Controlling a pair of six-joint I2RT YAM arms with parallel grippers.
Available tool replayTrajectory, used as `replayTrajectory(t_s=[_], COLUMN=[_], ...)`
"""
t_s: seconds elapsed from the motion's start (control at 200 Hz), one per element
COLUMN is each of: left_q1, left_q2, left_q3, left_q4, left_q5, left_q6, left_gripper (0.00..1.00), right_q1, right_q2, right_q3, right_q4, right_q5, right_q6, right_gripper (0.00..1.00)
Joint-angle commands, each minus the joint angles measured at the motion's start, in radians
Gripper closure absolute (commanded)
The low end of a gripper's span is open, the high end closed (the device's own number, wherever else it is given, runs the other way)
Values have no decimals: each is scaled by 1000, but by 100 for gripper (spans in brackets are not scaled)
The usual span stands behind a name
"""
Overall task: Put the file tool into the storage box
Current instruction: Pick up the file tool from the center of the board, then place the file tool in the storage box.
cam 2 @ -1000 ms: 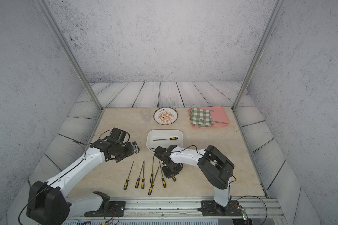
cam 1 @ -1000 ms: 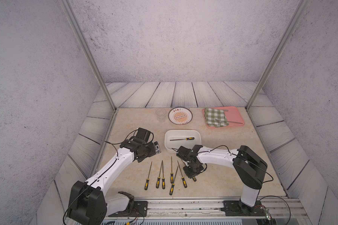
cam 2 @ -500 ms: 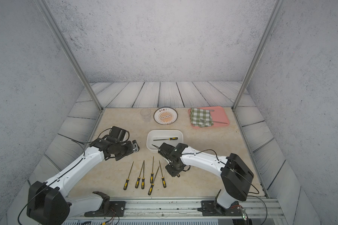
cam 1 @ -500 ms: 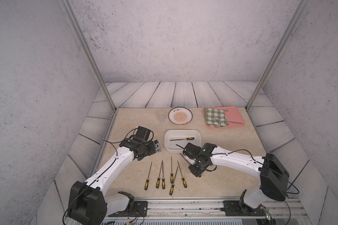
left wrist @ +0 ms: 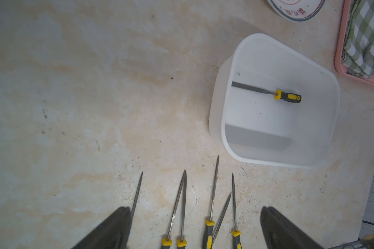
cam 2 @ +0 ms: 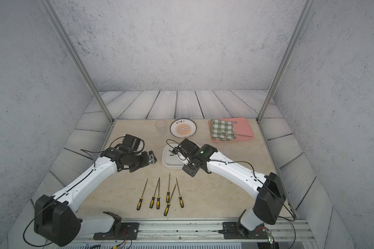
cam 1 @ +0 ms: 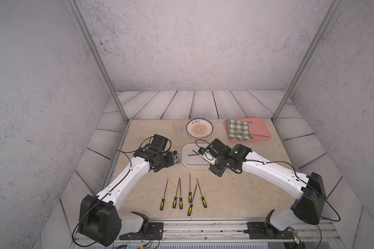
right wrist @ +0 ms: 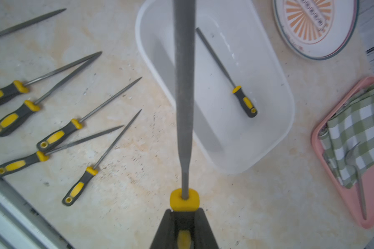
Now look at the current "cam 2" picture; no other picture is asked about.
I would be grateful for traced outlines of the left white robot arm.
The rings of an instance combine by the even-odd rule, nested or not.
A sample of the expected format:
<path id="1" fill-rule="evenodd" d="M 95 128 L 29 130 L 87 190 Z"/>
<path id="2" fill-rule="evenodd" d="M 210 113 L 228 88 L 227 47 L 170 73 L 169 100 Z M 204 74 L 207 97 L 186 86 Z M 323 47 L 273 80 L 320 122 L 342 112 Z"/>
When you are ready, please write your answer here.
<path id="1" fill-rule="evenodd" d="M 109 211 L 101 217 L 78 218 L 76 212 L 83 201 L 109 176 L 128 169 L 134 172 L 153 165 L 153 151 L 127 153 L 110 147 L 77 179 L 52 196 L 42 195 L 35 203 L 34 232 L 58 246 L 66 246 L 75 238 L 94 234 L 100 239 L 119 240 L 127 235 L 122 219 Z"/>

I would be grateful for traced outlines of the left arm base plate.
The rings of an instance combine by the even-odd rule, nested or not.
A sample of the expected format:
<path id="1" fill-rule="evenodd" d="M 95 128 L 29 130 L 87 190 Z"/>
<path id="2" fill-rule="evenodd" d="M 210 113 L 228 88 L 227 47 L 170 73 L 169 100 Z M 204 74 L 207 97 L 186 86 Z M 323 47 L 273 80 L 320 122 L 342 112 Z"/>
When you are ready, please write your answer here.
<path id="1" fill-rule="evenodd" d="M 115 222 L 108 232 L 95 233 L 93 239 L 117 241 L 124 241 L 128 239 L 136 240 L 139 231 L 139 225 L 140 224 L 136 222 Z"/>

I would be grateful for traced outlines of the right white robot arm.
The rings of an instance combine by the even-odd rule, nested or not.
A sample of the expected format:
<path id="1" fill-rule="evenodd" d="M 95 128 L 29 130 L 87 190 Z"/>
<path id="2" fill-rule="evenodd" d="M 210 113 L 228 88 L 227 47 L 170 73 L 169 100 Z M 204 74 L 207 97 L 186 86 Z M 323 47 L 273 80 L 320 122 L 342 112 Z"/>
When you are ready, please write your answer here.
<path id="1" fill-rule="evenodd" d="M 194 177 L 202 169 L 206 173 L 216 173 L 245 190 L 255 204 L 250 211 L 244 211 L 237 222 L 240 230 L 251 232 L 264 224 L 276 224 L 286 202 L 286 194 L 280 177 L 258 173 L 242 165 L 243 161 L 232 161 L 211 145 L 201 147 L 188 139 L 171 148 L 170 153 L 184 163 L 182 170 Z"/>

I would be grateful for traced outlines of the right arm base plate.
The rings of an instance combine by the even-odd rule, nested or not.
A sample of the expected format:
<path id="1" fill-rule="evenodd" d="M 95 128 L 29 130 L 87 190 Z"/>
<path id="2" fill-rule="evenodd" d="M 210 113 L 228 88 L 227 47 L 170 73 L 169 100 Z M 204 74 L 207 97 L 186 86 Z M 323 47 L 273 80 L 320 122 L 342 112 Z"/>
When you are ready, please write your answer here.
<path id="1" fill-rule="evenodd" d="M 250 231 L 243 225 L 237 222 L 223 222 L 222 229 L 218 230 L 218 233 L 222 234 L 224 239 L 262 239 L 267 240 L 269 238 L 268 229 L 264 224 L 260 224 L 255 227 L 254 230 Z"/>

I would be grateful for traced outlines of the low slanted yellow-black file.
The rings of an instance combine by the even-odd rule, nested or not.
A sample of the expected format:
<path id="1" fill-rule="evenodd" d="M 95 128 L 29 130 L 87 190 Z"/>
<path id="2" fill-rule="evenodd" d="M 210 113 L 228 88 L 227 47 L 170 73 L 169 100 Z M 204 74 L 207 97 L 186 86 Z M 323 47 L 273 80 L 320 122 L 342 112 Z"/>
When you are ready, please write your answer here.
<path id="1" fill-rule="evenodd" d="M 175 184 L 175 185 L 174 185 L 174 188 L 173 188 L 173 190 L 172 190 L 172 192 L 171 192 L 171 194 L 170 194 L 169 202 L 167 202 L 166 209 L 165 209 L 165 211 L 164 211 L 164 216 L 167 216 L 167 215 L 168 215 L 169 208 L 170 208 L 170 205 L 171 205 L 171 200 L 172 200 L 172 198 L 173 198 L 173 195 L 174 195 L 174 192 L 175 192 L 175 190 L 176 190 L 176 187 L 177 187 L 177 185 Z"/>

